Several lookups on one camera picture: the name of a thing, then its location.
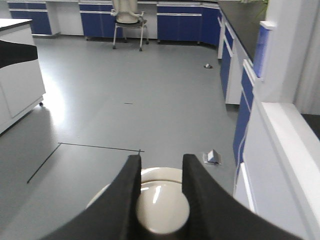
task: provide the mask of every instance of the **blue cabinet door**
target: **blue cabinet door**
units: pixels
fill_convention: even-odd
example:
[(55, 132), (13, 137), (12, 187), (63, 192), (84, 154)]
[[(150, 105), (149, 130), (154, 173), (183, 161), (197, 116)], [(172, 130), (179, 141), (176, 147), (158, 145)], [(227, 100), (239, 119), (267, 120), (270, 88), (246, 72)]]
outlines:
[(31, 19), (28, 11), (10, 11), (13, 19)]
[(178, 25), (179, 41), (200, 41), (201, 16), (180, 16)]
[(36, 3), (36, 2), (28, 2), (27, 4), (28, 9), (34, 9), (34, 10), (46, 10), (47, 6), (45, 3)]
[(179, 16), (177, 15), (158, 15), (157, 31), (159, 40), (179, 39)]
[(33, 34), (52, 35), (47, 12), (30, 11), (32, 19), (31, 30)]
[(233, 153), (236, 166), (244, 161), (243, 152), (246, 141), (246, 129), (250, 118), (250, 110), (245, 99), (245, 95), (242, 92), (240, 107), (238, 112), (238, 119), (236, 121), (236, 127), (233, 140)]
[(222, 63), (220, 68), (220, 78), (223, 90), (224, 99), (227, 97), (229, 71), (230, 71), (231, 56), (229, 54), (227, 44), (223, 42)]
[(83, 34), (86, 37), (103, 37), (101, 13), (81, 13)]
[[(104, 38), (113, 38), (115, 33), (115, 20), (114, 16), (111, 16), (110, 13), (101, 14), (102, 20), (102, 36)], [(118, 28), (116, 31), (116, 37), (122, 37), (122, 28)]]
[(219, 45), (220, 25), (218, 16), (220, 11), (215, 8), (204, 7), (202, 10), (201, 42)]

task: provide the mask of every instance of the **black countertop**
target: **black countertop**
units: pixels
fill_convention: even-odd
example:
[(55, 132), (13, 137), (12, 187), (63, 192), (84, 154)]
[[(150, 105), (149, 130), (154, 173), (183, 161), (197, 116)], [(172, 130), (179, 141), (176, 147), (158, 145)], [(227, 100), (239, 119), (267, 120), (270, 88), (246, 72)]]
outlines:
[(320, 140), (320, 115), (302, 114), (302, 117)]
[(237, 38), (251, 61), (254, 60), (260, 21), (265, 19), (265, 7), (261, 2), (241, 3), (240, 1), (218, 1), (220, 9), (230, 23)]

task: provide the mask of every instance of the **white countertop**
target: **white countertop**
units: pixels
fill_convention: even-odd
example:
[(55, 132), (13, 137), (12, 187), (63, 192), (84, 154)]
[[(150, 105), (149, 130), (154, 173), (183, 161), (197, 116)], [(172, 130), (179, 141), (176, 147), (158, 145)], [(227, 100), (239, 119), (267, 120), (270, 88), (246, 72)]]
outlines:
[(0, 31), (27, 24), (31, 19), (0, 18)]

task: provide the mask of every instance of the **chair backrest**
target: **chair backrest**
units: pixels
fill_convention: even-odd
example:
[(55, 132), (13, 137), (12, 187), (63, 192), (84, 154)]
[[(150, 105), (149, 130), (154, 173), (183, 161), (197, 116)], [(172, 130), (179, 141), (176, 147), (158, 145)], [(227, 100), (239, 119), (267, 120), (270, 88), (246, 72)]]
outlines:
[(137, 23), (139, 17), (135, 14), (138, 11), (137, 0), (112, 0), (113, 8), (118, 14), (116, 15), (116, 21), (122, 24), (134, 24)]

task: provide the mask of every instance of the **chair leg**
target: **chair leg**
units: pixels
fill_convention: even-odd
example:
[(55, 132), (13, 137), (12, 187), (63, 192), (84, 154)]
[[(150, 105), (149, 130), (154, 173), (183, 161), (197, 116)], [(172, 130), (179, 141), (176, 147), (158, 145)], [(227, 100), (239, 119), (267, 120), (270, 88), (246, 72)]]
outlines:
[(149, 44), (149, 30), (148, 30), (147, 25), (144, 25), (144, 26), (145, 26), (145, 30), (146, 30), (146, 42), (145, 42), (145, 44)]
[(126, 35), (126, 29), (125, 28), (122, 28), (122, 33), (123, 33), (123, 37), (124, 37), (124, 42), (127, 43), (127, 35)]
[(145, 25), (143, 24), (141, 26), (141, 36), (140, 36), (140, 48), (139, 48), (139, 51), (142, 52), (142, 37), (144, 35), (144, 28), (145, 28)]
[(114, 35), (113, 35), (113, 49), (116, 49), (116, 36), (117, 36), (117, 24), (115, 24), (115, 27), (114, 27)]

